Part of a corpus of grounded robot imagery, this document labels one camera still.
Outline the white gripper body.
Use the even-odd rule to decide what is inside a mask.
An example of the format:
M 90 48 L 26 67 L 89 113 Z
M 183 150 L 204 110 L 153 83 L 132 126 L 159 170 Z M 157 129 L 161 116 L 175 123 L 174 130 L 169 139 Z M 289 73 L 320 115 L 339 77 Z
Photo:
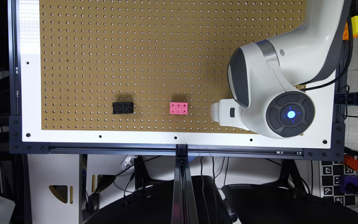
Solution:
M 211 119 L 217 122 L 220 126 L 249 130 L 242 120 L 241 112 L 243 109 L 244 107 L 237 103 L 233 98 L 221 99 L 217 103 L 211 105 L 210 115 Z

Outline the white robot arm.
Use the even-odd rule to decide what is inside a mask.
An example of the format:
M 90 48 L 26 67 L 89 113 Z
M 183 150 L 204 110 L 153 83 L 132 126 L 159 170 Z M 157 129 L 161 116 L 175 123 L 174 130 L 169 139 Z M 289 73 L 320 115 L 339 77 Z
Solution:
M 312 99 L 295 85 L 327 79 L 340 62 L 350 1 L 308 1 L 296 29 L 237 48 L 227 66 L 231 99 L 211 106 L 221 126 L 292 138 L 312 124 Z

